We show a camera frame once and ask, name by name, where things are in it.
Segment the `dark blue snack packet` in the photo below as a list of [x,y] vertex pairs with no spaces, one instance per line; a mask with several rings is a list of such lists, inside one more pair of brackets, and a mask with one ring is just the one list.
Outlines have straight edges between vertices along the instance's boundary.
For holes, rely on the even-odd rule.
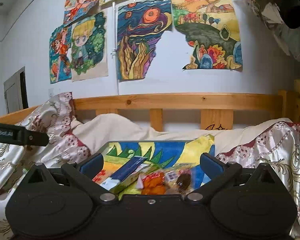
[[104,189],[115,193],[115,188],[122,184],[129,176],[131,176],[131,174],[135,172],[138,169],[138,167],[141,166],[139,170],[145,167],[143,165],[145,160],[145,157],[132,157],[123,166],[116,170],[111,176],[106,178],[100,185]]

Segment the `orange snack clear packet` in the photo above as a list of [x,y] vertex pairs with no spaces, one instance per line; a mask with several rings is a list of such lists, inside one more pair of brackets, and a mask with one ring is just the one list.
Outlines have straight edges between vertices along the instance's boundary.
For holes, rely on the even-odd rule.
[[157,171],[148,175],[139,175],[136,188],[143,195],[162,195],[166,192],[164,172]]

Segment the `landscape hill drawing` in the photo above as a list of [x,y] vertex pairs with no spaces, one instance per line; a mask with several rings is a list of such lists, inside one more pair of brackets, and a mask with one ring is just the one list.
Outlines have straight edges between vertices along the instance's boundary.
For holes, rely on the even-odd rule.
[[193,48],[184,69],[243,67],[239,24],[232,0],[171,0],[175,29]]

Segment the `grey door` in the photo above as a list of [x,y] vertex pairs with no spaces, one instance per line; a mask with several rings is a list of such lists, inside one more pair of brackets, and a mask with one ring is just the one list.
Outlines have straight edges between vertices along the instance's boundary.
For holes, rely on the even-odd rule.
[[4,82],[4,97],[7,113],[29,107],[26,91],[25,67],[15,72]]

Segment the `blond boy green drawing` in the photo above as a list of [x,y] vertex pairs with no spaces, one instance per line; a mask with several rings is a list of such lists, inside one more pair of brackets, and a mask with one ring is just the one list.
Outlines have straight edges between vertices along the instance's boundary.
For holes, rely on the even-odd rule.
[[100,11],[72,25],[72,82],[108,76],[106,22],[106,13]]

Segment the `white wall pipe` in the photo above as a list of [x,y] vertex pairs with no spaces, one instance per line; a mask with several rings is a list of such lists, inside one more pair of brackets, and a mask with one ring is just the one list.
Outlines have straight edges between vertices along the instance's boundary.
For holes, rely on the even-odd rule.
[[114,31],[114,45],[113,50],[111,52],[111,57],[114,62],[115,67],[115,82],[116,82],[116,93],[117,95],[120,94],[119,91],[119,81],[118,81],[118,74],[117,74],[117,12],[116,12],[116,2],[112,2],[112,10],[113,10],[113,31]]

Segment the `anime girl drawing upper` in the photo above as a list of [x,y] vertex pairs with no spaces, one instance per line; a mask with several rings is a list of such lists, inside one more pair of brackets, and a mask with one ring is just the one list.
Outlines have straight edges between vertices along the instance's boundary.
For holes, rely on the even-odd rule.
[[86,15],[92,7],[98,5],[98,2],[99,0],[66,0],[63,24],[68,26],[78,18]]

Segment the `cream white blanket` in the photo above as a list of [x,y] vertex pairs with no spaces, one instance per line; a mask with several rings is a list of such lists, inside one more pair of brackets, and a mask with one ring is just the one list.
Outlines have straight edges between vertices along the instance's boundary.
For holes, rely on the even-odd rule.
[[292,160],[299,152],[298,134],[286,119],[263,122],[247,128],[223,131],[190,130],[158,132],[137,125],[117,114],[102,114],[86,124],[77,124],[73,133],[95,153],[109,141],[194,140],[204,135],[214,137],[215,156],[220,161],[236,161],[243,166],[255,161]]

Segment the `orange-haired girl blue drawing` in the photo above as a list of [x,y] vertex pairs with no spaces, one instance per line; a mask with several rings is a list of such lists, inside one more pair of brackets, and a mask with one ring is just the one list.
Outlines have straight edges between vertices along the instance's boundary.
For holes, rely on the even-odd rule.
[[70,61],[67,56],[71,48],[71,28],[61,25],[50,37],[49,68],[50,83],[57,83],[71,79]]

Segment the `wooden bed frame rail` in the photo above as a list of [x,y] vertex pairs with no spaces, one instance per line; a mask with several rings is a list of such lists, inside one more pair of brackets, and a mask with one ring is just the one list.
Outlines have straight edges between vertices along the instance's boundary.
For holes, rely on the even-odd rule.
[[199,110],[201,129],[232,129],[235,111],[265,111],[271,119],[289,118],[300,123],[300,94],[279,90],[274,94],[251,93],[161,93],[80,98],[73,100],[77,111],[96,115],[127,110],[148,110],[150,126],[163,131],[163,111]]

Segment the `starry swirl night drawing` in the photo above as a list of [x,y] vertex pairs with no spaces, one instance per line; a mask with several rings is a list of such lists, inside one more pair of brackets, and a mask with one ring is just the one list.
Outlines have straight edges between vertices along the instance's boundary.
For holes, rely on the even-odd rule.
[[171,0],[144,0],[118,8],[117,78],[144,79],[156,56],[156,45],[172,30]]

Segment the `dark date snack clear packet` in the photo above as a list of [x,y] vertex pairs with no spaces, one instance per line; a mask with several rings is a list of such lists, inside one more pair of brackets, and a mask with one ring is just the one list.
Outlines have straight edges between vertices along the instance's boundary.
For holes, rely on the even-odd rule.
[[191,170],[177,169],[166,172],[165,186],[165,194],[188,194],[192,190]]

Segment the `pink red-lettered snack packet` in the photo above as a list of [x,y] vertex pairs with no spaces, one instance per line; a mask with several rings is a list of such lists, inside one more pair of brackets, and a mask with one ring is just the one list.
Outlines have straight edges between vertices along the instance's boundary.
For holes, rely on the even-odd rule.
[[108,178],[107,171],[105,169],[102,169],[96,176],[94,176],[93,181],[97,184],[101,184],[103,181],[105,181]]

